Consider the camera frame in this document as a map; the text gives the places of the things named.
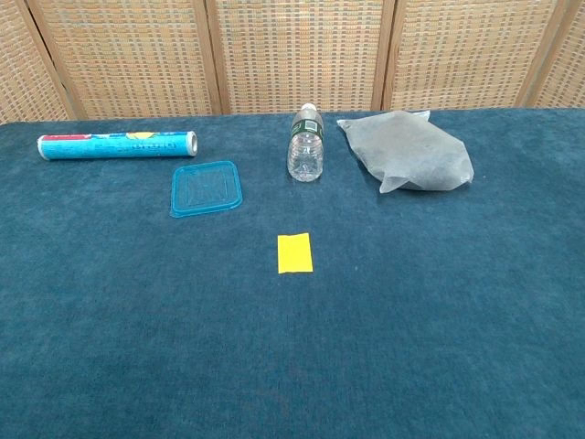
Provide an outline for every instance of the gray plastic bag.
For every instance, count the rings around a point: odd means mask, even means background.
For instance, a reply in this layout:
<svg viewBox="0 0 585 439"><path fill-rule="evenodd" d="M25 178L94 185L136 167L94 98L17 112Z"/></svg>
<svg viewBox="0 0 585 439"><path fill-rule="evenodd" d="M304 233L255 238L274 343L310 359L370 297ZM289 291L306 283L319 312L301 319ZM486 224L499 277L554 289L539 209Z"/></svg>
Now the gray plastic bag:
<svg viewBox="0 0 585 439"><path fill-rule="evenodd" d="M337 124L380 193L397 188L452 190L473 180L464 143L428 122L429 112L386 112Z"/></svg>

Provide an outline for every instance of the wicker room divider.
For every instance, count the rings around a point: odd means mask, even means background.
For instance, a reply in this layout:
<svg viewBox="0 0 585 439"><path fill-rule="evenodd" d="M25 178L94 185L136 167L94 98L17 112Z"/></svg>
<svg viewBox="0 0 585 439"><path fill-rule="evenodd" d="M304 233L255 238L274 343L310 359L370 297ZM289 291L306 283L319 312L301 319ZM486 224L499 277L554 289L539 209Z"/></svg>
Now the wicker room divider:
<svg viewBox="0 0 585 439"><path fill-rule="evenodd" d="M0 10L0 123L73 117L25 3L0 0Z"/></svg>
<svg viewBox="0 0 585 439"><path fill-rule="evenodd" d="M394 4L384 3L207 0L224 111L293 112L313 101L325 111L371 109Z"/></svg>
<svg viewBox="0 0 585 439"><path fill-rule="evenodd" d="M399 1L383 108L515 105L557 4Z"/></svg>
<svg viewBox="0 0 585 439"><path fill-rule="evenodd" d="M220 111L203 0L28 0L80 117Z"/></svg>
<svg viewBox="0 0 585 439"><path fill-rule="evenodd" d="M585 106L585 0L0 5L0 123Z"/></svg>

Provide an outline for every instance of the woven screen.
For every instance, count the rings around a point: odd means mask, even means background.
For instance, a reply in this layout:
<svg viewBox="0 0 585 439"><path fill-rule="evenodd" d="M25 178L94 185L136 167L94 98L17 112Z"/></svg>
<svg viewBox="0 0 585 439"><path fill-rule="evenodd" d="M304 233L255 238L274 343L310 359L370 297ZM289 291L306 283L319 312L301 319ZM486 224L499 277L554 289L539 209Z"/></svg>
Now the woven screen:
<svg viewBox="0 0 585 439"><path fill-rule="evenodd" d="M232 112L369 110L382 0L214 0Z"/></svg>
<svg viewBox="0 0 585 439"><path fill-rule="evenodd" d="M0 0L0 123L68 119L14 0Z"/></svg>
<svg viewBox="0 0 585 439"><path fill-rule="evenodd" d="M399 2L401 24L395 27L401 33L395 36L396 57L389 60L384 107L514 105L555 5L553 0Z"/></svg>
<svg viewBox="0 0 585 439"><path fill-rule="evenodd" d="M34 1L89 118L211 113L192 0Z"/></svg>
<svg viewBox="0 0 585 439"><path fill-rule="evenodd" d="M539 107L585 107L585 2L547 75Z"/></svg>

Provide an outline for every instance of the wooden frame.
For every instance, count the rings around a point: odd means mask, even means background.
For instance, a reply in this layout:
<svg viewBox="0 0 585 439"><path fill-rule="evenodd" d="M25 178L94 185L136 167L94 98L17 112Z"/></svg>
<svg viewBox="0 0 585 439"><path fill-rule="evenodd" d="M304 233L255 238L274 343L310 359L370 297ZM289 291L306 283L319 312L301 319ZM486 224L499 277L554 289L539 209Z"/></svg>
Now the wooden frame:
<svg viewBox="0 0 585 439"><path fill-rule="evenodd" d="M517 106L533 107L583 0L558 0L540 48L518 93Z"/></svg>
<svg viewBox="0 0 585 439"><path fill-rule="evenodd" d="M207 10L207 22L209 25L209 35L211 37L211 48L213 60L215 61L216 80L219 90L219 101L221 102L221 112L230 114L228 75L226 74L226 61L223 58L223 47L221 45L221 30L218 22L218 6L216 0L204 0Z"/></svg>
<svg viewBox="0 0 585 439"><path fill-rule="evenodd" d="M15 0L15 3L16 7L20 11L20 15L22 16L23 20L25 21L25 24L27 25L28 33L30 34L33 43L37 48L38 54L40 55L40 58L47 69L48 76L51 78L53 84L55 85L55 89L57 90L57 94L61 99L61 103L65 107L65 113L70 119L77 119L78 118L77 112L74 110L73 106L71 105L71 102L69 101L68 93L65 90L65 87L63 87L63 84L61 83L61 79L59 78L59 75L55 70L55 66L51 61L51 58L47 52L47 48L43 43L42 37L38 33L37 26L35 26L35 23L33 22L33 17L30 15L31 12L28 10L28 6L25 4L25 0Z"/></svg>
<svg viewBox="0 0 585 439"><path fill-rule="evenodd" d="M37 22L38 30L40 31L41 35L45 40L45 44L48 47L48 51L50 53L51 58L53 59L53 64L55 65L55 70L60 77L63 86L69 93L69 101L71 106L73 107L73 112L75 112L78 119L87 119L88 114L81 103L80 94L78 93L77 87L71 80L69 72L67 71L67 67L65 63L59 56L59 50L55 45L54 38L52 37L47 23L45 22L45 18L43 15L43 11L41 10L40 6L37 3L37 0L27 0L28 7L30 8L30 12L33 15L33 18Z"/></svg>
<svg viewBox="0 0 585 439"><path fill-rule="evenodd" d="M371 110L377 112L383 108L382 97L386 86L388 51L390 47L393 28L394 8L399 0L384 0L382 17L380 18L380 38L378 42L378 57L376 58L376 71L374 73L374 85L372 92Z"/></svg>
<svg viewBox="0 0 585 439"><path fill-rule="evenodd" d="M208 25L209 17L207 15L205 0L193 0L193 9L195 10L195 19L197 21L198 30L197 34L199 36L199 44L201 45L203 70L205 72L209 99L211 100L211 111L214 114L221 114L223 112L222 99L219 95L218 74L216 72L216 63L214 61L214 50Z"/></svg>
<svg viewBox="0 0 585 439"><path fill-rule="evenodd" d="M382 110L390 110L390 104L392 103L396 62L399 58L402 29L404 28L404 17L406 14L406 3L406 1L396 0L396 7L394 8L392 28L390 29L389 37L388 67L386 69L386 78L384 80L384 90L382 93Z"/></svg>

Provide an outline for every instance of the bottle cap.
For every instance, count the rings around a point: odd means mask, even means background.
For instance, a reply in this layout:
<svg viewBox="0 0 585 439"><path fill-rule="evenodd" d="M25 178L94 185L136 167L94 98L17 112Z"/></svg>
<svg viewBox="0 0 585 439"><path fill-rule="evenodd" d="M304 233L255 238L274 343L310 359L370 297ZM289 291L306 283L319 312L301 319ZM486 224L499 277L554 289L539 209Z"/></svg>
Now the bottle cap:
<svg viewBox="0 0 585 439"><path fill-rule="evenodd" d="M301 110L313 110L314 112L317 111L317 107L314 106L314 103L306 103L301 107Z"/></svg>

